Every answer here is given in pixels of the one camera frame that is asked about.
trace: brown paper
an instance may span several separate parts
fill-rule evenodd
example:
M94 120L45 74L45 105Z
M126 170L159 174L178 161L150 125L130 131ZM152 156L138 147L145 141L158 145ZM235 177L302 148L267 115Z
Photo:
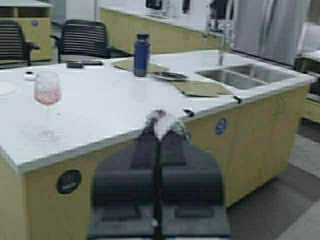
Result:
M116 61L111 63L114 67L119 68L119 69L123 69L123 70L127 70L130 72L134 71L134 59L133 58L129 58L129 59L125 59L125 60L121 60L121 61ZM147 73L158 73L158 72L166 72L168 71L169 68L167 67L162 67L162 66L158 66L156 64L152 64L149 63L148 64L148 70Z
M220 83L203 81L172 81L172 84L183 94L198 97L219 97L218 94L232 95Z

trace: stainless steel sink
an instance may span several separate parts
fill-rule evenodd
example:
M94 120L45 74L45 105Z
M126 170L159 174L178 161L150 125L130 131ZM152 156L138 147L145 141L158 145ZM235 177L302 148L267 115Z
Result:
M258 86L265 85L265 83L262 81L252 79L248 76L225 69L199 71L196 72L196 74L242 90L252 89Z
M145 16L155 19L169 19L170 17L158 15L158 14L146 14Z
M273 83L282 81L285 79L293 78L291 75L287 75L278 71L267 69L254 64L247 64L242 66L228 67L226 70L237 72L243 75L247 75L250 78L260 80L265 83Z

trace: wine glass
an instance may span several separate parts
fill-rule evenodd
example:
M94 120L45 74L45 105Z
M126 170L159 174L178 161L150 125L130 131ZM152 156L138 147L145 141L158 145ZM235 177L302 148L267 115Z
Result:
M47 107L47 129L44 129L39 137L45 142L54 142L60 138L60 135L50 126L50 107L57 103L61 98L61 89L58 75L55 72L44 71L37 74L34 85L34 98L39 103Z

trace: glass base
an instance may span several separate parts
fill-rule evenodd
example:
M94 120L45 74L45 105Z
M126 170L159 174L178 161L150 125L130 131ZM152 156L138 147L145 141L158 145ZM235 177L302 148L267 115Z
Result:
M55 142L60 139L60 134L51 130L44 130L40 132L39 137L44 142Z

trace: plate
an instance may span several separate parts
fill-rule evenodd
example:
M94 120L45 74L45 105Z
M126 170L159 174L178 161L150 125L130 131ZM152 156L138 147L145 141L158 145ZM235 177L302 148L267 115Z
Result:
M20 88L9 82L0 82L0 99L12 97L20 92Z
M168 81L186 81L188 79L186 75L168 71L152 72L151 75Z

